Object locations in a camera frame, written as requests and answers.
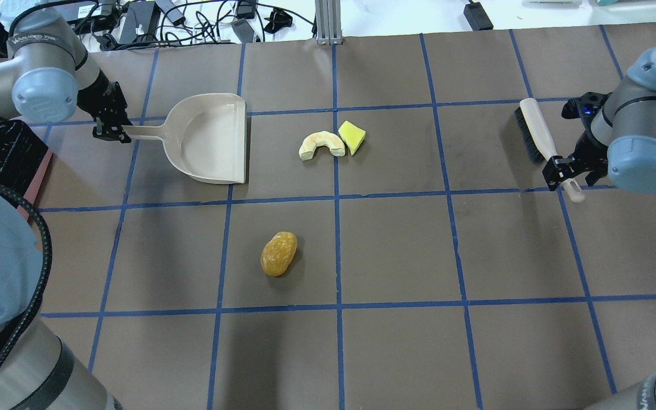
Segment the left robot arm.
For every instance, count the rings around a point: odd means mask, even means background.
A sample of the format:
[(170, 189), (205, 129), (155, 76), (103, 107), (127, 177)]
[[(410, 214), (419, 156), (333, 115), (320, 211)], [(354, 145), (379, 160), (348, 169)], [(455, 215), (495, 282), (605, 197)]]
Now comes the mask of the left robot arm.
[[(40, 142), (20, 117), (56, 124), (76, 109), (94, 138), (128, 143), (127, 103), (60, 15), (62, 1), (0, 1), (0, 137)], [(23, 192), (0, 182), (0, 409), (120, 409), (122, 404), (39, 318), (52, 270), (50, 229)]]

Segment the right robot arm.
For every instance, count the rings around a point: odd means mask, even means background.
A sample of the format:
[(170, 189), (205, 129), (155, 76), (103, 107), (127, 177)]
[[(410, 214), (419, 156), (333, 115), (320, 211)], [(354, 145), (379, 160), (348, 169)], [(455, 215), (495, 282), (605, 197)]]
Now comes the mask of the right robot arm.
[(656, 194), (656, 47), (628, 67), (613, 92), (570, 99), (562, 115), (578, 118), (585, 127), (567, 157), (558, 155), (544, 120), (528, 122), (550, 190), (563, 187), (573, 200), (581, 200), (575, 178), (585, 174), (590, 186), (607, 177), (631, 194)]

